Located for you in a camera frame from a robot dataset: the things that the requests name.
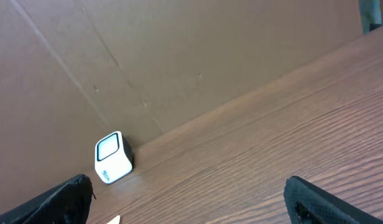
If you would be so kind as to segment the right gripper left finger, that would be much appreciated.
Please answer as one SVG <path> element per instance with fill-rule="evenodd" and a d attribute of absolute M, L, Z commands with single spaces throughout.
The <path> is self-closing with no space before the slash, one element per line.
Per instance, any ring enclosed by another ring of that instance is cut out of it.
<path fill-rule="evenodd" d="M 85 224 L 93 186 L 78 174 L 22 205 L 0 215 L 0 224 Z"/>

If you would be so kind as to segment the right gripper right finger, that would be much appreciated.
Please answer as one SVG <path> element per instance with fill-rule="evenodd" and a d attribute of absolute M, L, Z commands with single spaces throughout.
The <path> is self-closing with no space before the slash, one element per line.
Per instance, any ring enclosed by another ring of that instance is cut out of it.
<path fill-rule="evenodd" d="M 284 200 L 292 224 L 383 224 L 298 176 L 286 180 Z"/>

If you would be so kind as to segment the beige snack pouch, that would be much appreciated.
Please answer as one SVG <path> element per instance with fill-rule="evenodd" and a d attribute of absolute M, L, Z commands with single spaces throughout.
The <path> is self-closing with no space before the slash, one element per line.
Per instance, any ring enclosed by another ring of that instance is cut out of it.
<path fill-rule="evenodd" d="M 121 216 L 120 215 L 116 215 L 112 220 L 107 222 L 107 224 L 119 224 L 120 220 L 121 220 Z"/>

